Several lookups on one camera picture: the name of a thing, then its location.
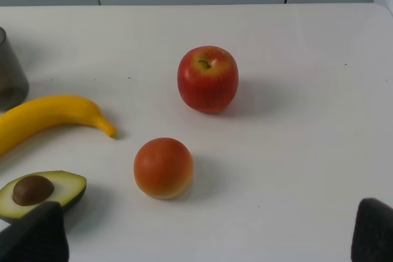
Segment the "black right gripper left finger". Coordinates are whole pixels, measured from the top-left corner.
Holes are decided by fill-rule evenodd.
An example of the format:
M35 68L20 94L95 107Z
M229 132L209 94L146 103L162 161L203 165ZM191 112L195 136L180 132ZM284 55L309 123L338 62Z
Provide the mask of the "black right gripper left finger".
M1 261L69 261L60 203L44 202L1 230Z

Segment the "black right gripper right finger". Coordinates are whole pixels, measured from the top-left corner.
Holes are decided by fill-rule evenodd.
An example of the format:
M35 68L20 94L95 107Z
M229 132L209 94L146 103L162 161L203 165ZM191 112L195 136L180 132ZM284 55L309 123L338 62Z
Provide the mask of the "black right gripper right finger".
M359 203L351 260L392 261L392 208L376 198L364 198Z

